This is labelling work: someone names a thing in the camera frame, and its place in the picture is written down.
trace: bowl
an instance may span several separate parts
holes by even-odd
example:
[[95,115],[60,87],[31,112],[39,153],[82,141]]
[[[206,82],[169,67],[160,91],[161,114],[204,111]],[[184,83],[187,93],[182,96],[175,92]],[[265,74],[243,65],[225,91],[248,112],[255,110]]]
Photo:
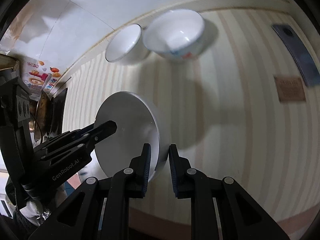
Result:
[[149,51],[143,45],[141,37],[142,28],[138,24],[131,24],[119,30],[106,48],[106,60],[123,65],[143,60]]
[[129,167],[140,156],[144,143],[151,145],[149,181],[168,157],[168,128],[152,102],[137,94],[121,91],[109,96],[98,110],[94,127],[113,120],[117,131],[95,145],[97,160],[108,177]]
[[199,55],[205,21],[192,10],[170,10],[146,29],[143,43],[147,49],[170,59],[189,59]]

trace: wire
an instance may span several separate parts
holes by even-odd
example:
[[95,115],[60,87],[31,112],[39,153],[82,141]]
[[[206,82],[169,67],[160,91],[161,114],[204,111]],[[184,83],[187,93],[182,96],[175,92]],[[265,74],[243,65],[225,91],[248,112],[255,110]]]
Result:
[[41,141],[40,141],[40,144],[41,144],[41,143],[42,143],[42,140],[43,140],[43,134],[42,134],[42,131],[41,131],[40,125],[39,125],[39,123],[38,123],[37,119],[35,118],[35,116],[33,115],[33,113],[31,113],[31,111],[30,111],[30,114],[31,114],[31,116],[33,117],[33,119],[35,120],[35,122],[36,122],[37,126],[39,127],[40,134],[41,134]]

